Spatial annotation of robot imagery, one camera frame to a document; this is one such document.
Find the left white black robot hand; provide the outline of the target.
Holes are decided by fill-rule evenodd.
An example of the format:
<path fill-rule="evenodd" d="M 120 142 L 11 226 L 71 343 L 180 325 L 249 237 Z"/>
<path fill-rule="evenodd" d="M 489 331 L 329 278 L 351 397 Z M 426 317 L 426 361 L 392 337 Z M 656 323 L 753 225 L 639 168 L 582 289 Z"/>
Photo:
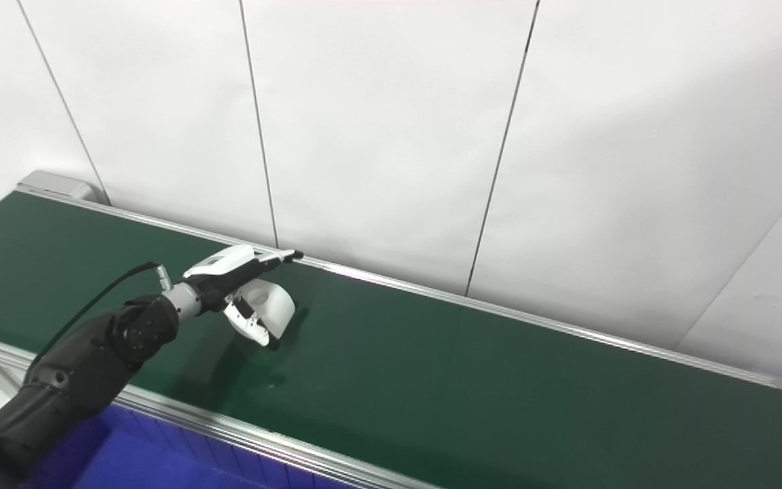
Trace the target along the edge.
<path fill-rule="evenodd" d="M 233 245 L 187 269 L 183 279 L 198 294 L 202 312 L 223 313 L 242 337 L 278 350 L 295 303 L 285 288 L 261 276 L 302 257 L 294 249 L 258 254 L 251 245 Z"/>

